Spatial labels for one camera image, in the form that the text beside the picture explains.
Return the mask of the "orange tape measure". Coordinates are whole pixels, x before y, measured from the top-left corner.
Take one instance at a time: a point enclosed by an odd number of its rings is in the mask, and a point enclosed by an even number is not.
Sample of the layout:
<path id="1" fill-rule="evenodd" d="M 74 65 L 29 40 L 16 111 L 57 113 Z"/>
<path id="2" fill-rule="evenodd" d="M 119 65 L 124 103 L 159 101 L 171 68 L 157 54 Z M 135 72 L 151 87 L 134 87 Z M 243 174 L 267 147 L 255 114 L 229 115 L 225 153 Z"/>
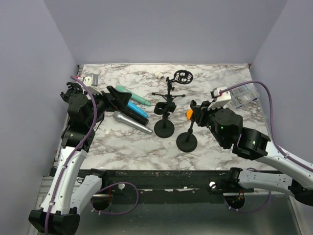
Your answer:
<path id="1" fill-rule="evenodd" d="M 193 110 L 192 109 L 189 109 L 186 111 L 186 118 L 187 118 L 187 120 L 192 120 L 192 118 L 193 118 Z"/>

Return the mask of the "blue microphone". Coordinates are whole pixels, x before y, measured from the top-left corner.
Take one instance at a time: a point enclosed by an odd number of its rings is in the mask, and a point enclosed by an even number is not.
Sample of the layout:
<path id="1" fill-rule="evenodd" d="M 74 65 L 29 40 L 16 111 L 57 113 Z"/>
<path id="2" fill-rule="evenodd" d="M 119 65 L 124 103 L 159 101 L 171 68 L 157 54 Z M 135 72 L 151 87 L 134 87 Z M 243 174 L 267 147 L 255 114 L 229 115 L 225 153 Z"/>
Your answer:
<path id="1" fill-rule="evenodd" d="M 128 102 L 127 107 L 130 108 L 132 111 L 136 112 L 137 114 L 141 115 L 142 117 L 145 117 L 145 118 L 149 117 L 148 114 L 144 110 L 139 108 L 137 105 L 135 105 L 131 101 Z"/>

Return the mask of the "mint green microphone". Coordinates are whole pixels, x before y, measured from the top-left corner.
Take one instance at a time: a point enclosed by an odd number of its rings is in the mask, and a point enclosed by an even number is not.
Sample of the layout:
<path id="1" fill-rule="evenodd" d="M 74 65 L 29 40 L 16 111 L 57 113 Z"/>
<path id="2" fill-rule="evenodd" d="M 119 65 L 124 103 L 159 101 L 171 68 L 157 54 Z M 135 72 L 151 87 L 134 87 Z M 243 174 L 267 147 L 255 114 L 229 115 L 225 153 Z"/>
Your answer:
<path id="1" fill-rule="evenodd" d="M 148 100 L 146 100 L 145 98 L 131 92 L 130 90 L 128 90 L 127 88 L 125 88 L 123 86 L 118 85 L 115 87 L 115 89 L 119 92 L 131 93 L 132 94 L 132 96 L 131 96 L 132 100 L 134 100 L 140 104 L 146 105 L 146 106 L 151 106 L 151 103 Z"/>

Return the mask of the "grey microphone silver grille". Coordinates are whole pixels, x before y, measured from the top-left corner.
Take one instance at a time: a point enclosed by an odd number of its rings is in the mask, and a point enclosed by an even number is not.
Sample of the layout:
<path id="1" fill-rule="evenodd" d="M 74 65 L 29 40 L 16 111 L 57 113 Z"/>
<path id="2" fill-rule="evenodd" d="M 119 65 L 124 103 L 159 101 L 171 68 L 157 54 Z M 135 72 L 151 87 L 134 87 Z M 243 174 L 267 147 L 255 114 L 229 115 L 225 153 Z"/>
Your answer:
<path id="1" fill-rule="evenodd" d="M 118 122 L 121 122 L 121 123 L 124 123 L 132 128 L 135 128 L 143 133 L 146 133 L 146 134 L 152 134 L 152 129 L 150 129 L 149 127 L 146 127 L 128 117 L 126 117 L 124 114 L 122 114 L 121 112 L 119 111 L 115 111 L 113 113 L 113 118 L 118 121 Z"/>

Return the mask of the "black microphone silver grille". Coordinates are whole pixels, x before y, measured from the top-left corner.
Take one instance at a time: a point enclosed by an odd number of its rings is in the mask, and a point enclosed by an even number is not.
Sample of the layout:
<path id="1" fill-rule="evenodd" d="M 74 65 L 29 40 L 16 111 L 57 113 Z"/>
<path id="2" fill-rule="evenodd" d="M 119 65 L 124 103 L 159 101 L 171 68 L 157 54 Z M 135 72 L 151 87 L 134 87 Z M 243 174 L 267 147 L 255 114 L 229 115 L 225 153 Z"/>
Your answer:
<path id="1" fill-rule="evenodd" d="M 149 123 L 149 120 L 140 114 L 136 113 L 135 111 L 129 109 L 128 107 L 120 110 L 123 114 L 127 117 L 133 119 L 134 121 L 146 126 Z"/>

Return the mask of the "black round-base stand front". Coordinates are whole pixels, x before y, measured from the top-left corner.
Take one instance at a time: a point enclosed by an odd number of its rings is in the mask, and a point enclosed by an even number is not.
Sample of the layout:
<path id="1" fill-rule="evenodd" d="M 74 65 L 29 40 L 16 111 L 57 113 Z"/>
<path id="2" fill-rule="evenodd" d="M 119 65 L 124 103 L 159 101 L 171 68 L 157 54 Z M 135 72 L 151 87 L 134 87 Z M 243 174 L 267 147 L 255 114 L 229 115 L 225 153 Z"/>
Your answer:
<path id="1" fill-rule="evenodd" d="M 191 121 L 190 127 L 187 132 L 183 132 L 178 135 L 176 139 L 176 145 L 179 150 L 185 153 L 192 152 L 198 145 L 197 138 L 193 134 L 194 121 Z"/>

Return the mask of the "black round-base shock-mount stand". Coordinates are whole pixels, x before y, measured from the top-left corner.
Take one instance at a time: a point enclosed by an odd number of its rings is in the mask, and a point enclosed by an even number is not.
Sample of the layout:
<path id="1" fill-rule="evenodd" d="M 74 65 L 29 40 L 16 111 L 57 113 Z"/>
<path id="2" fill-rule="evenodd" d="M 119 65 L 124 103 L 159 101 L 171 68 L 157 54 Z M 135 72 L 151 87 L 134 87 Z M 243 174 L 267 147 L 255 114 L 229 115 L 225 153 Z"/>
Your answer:
<path id="1" fill-rule="evenodd" d="M 60 93 L 62 100 L 66 103 L 68 103 L 69 99 L 72 96 L 83 93 L 82 87 L 77 83 L 67 82 L 66 85 L 67 85 L 67 91 Z"/>

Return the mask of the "white pipe elbow fitting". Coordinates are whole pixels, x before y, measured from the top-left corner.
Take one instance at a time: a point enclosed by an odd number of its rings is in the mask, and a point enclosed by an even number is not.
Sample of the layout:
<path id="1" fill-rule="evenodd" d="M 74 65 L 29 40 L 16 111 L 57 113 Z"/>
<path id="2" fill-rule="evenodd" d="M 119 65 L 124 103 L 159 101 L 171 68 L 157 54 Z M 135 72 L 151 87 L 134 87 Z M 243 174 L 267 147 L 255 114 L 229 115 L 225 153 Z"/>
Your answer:
<path id="1" fill-rule="evenodd" d="M 162 73 L 160 73 L 160 72 L 155 73 L 155 76 L 156 76 L 156 78 L 158 78 L 158 79 L 163 79 L 163 78 L 164 78 L 164 75 L 163 75 Z"/>

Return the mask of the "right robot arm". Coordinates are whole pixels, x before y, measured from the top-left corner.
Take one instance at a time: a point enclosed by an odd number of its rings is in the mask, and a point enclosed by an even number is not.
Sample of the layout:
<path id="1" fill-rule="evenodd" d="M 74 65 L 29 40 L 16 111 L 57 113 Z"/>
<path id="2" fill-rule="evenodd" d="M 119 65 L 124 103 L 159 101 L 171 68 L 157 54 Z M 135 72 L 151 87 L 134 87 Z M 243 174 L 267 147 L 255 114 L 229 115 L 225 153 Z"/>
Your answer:
<path id="1" fill-rule="evenodd" d="M 298 202 L 313 204 L 312 163 L 275 146 L 274 141 L 258 130 L 243 127 L 243 118 L 229 108 L 210 109 L 210 102 L 197 105 L 192 100 L 192 120 L 207 127 L 220 147 L 232 149 L 238 157 L 267 164 L 278 173 L 252 172 L 232 167 L 226 178 L 217 184 L 225 192 L 260 188 L 282 192 Z"/>

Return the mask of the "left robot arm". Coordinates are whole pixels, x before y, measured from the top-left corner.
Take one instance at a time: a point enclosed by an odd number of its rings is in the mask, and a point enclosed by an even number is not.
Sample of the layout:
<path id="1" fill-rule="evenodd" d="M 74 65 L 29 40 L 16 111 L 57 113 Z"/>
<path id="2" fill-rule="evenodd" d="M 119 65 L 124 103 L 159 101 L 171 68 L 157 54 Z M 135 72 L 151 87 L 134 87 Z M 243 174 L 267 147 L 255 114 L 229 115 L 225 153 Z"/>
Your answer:
<path id="1" fill-rule="evenodd" d="M 105 112 L 125 108 L 130 93 L 107 86 L 108 93 L 91 94 L 82 86 L 68 82 L 68 90 L 60 96 L 68 104 L 68 123 L 61 135 L 60 159 L 46 198 L 38 210 L 32 210 L 29 222 L 46 235 L 73 235 L 76 233 L 80 214 L 92 196 L 104 193 L 109 186 L 104 173 L 93 170 L 83 183 L 74 189 L 81 165 L 92 144 L 97 122 Z"/>

